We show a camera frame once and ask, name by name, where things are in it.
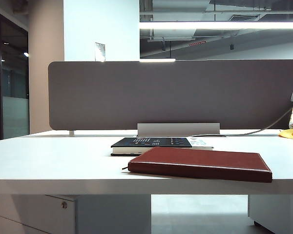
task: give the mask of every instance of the red leather notebook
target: red leather notebook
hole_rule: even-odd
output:
[[[257,153],[154,147],[132,159],[128,170],[192,178],[272,181],[271,170]]]

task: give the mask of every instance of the white desk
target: white desk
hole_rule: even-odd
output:
[[[260,153],[272,170],[273,182],[254,183],[122,171],[132,158],[110,156],[110,146],[123,135],[135,134],[135,130],[76,131],[69,137],[68,131],[49,131],[1,140],[0,194],[148,195],[149,199],[150,194],[293,195],[291,139],[261,135],[203,138],[214,150]]]

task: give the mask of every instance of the white drawer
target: white drawer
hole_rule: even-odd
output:
[[[52,234],[75,233],[75,202],[58,197],[0,195],[0,216]]]
[[[0,234],[48,234],[37,229],[22,225],[10,219],[0,217]]]

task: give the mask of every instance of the fluorescent light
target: fluorescent light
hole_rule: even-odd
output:
[[[175,58],[149,58],[149,59],[140,59],[140,62],[175,62]]]
[[[200,22],[140,22],[140,29],[293,29],[293,22],[226,22],[226,21],[200,21]]]

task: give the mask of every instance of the gray floor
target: gray floor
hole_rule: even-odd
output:
[[[271,234],[247,207],[247,195],[152,195],[152,234]]]

